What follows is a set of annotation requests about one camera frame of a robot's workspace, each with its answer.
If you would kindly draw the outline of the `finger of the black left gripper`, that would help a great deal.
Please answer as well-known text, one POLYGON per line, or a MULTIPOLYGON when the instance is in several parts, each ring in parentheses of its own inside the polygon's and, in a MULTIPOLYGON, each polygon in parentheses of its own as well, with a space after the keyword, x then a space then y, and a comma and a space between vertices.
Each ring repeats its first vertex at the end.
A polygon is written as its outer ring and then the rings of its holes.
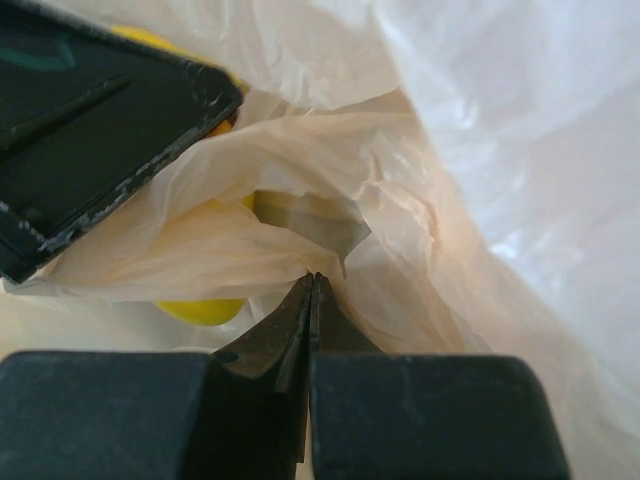
POLYGON ((1 276, 22 283, 228 119, 223 70, 1 5, 1 276))

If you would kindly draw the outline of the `orange translucent plastic bag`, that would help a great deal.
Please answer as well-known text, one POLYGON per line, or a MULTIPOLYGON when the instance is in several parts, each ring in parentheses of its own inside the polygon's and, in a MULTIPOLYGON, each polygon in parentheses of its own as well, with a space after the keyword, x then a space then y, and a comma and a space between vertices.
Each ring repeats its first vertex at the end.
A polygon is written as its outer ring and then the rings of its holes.
POLYGON ((3 354, 214 350, 319 271, 385 350, 522 358, 572 475, 638 477, 637 2, 52 7, 153 32, 248 92, 232 132, 2 288, 3 354), (245 303, 218 326, 155 305, 210 299, 245 303))

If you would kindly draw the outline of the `yellow fruit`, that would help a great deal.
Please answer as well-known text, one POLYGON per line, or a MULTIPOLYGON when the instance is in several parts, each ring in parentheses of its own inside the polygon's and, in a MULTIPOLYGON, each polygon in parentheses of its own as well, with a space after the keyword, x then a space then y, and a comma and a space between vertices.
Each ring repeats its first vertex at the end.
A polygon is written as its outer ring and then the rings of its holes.
MULTIPOLYGON (((155 49, 198 60, 201 63, 211 63, 194 54, 188 53, 169 40, 140 27, 116 25, 111 27, 111 30, 113 33, 128 40, 132 40, 155 49)), ((237 112, 234 112, 231 117, 224 120, 215 129, 210 131, 205 138, 220 136, 231 132, 236 122, 236 114, 237 112)), ((241 203, 244 207, 253 211, 255 193, 244 197, 241 203)), ((204 218, 205 213, 212 213, 214 208, 219 206, 220 204, 215 200, 204 202, 182 215, 180 220, 190 220, 192 223, 195 223, 194 219, 197 220, 197 217, 204 218)), ((184 322, 199 326, 218 326, 232 320, 240 312, 244 303, 245 300, 243 299, 210 299, 193 301, 159 301, 156 302, 155 305, 164 312, 184 322)))

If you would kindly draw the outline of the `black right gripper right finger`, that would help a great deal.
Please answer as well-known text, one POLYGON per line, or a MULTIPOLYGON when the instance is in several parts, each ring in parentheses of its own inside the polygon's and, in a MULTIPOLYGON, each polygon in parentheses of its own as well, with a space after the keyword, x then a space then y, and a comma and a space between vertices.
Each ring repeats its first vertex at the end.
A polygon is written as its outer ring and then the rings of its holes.
POLYGON ((310 415, 318 479, 567 479, 545 391, 522 360, 388 354, 310 297, 310 415))

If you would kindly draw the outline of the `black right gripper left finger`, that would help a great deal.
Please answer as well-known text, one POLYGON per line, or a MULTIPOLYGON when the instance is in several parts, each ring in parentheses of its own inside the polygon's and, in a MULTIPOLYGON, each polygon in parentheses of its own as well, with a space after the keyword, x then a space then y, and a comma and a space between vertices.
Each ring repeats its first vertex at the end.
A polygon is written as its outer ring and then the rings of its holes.
POLYGON ((313 278, 208 353, 22 351, 1 364, 5 479, 292 479, 313 278))

